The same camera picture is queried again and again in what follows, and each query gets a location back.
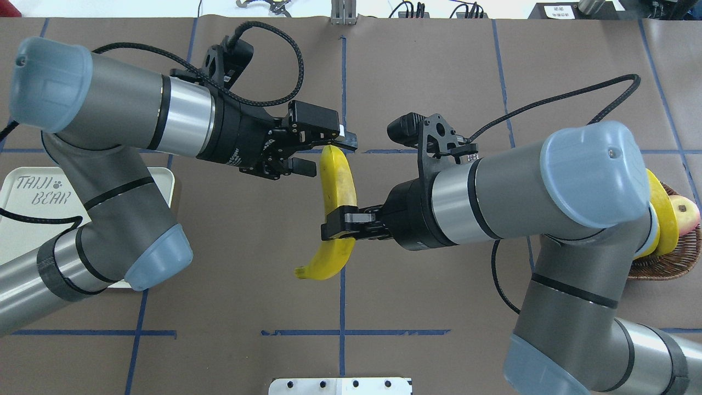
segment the white wall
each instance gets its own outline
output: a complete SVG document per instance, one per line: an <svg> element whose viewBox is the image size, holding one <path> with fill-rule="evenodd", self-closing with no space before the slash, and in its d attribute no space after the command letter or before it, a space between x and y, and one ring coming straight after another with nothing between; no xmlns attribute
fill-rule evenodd
<svg viewBox="0 0 702 395"><path fill-rule="evenodd" d="M11 0L28 17L194 17L199 0ZM399 0L357 0L358 13L386 18ZM432 18L448 18L458 3L426 0ZM525 19L535 1L479 0L490 18ZM621 8L614 0L617 9ZM287 6L293 17L329 16L331 0L292 0ZM268 4L257 1L248 8L237 7L235 0L202 0L201 14L238 17L266 17Z"/></svg>

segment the banana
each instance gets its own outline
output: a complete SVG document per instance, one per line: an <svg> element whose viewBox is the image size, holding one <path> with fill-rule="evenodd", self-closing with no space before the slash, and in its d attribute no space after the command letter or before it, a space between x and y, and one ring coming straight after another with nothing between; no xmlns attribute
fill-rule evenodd
<svg viewBox="0 0 702 395"><path fill-rule="evenodd" d="M324 218L339 206L356 206L356 187L351 168L344 153L328 145L322 150L319 161L324 194ZM300 279L326 280L334 277L351 257L356 240L354 238L322 241L317 253L307 266L295 269Z"/></svg>
<svg viewBox="0 0 702 395"><path fill-rule="evenodd" d="M668 194L661 185L661 182L656 176L648 170L649 185L651 187L651 204L656 210L658 216L658 225L661 228L661 235L658 239L658 245L653 251L655 255L664 255L672 252L677 246L679 238L677 230L677 219L673 211L673 205L670 203Z"/></svg>

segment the white plate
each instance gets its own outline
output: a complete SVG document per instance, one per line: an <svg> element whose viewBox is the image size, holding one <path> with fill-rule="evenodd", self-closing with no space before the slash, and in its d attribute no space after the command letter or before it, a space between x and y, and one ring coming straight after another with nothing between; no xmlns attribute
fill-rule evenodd
<svg viewBox="0 0 702 395"><path fill-rule="evenodd" d="M174 177L165 167L150 167L168 206L173 199ZM20 167L5 178L0 189L0 207L26 216L67 218L82 215L83 224L91 221L59 167ZM40 247L48 239L65 230L68 225L36 225L17 222L0 216L0 264ZM130 288L122 280L112 288Z"/></svg>

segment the apple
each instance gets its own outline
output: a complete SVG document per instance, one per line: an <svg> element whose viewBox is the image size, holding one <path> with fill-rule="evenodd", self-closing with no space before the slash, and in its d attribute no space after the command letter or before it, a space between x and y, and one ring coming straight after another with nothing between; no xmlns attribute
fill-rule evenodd
<svg viewBox="0 0 702 395"><path fill-rule="evenodd" d="M700 223L700 209L695 202L685 196L672 195L668 197L673 205L679 234L682 236L692 232Z"/></svg>

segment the fruit basket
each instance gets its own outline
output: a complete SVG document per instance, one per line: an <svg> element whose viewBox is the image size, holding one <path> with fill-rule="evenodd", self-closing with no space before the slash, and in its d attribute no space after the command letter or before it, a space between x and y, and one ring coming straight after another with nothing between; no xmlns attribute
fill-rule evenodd
<svg viewBox="0 0 702 395"><path fill-rule="evenodd" d="M661 183L669 196L678 195L670 186ZM673 280L690 272L700 258L702 230L680 236L675 249L661 256L648 255L634 260L629 270L630 280Z"/></svg>

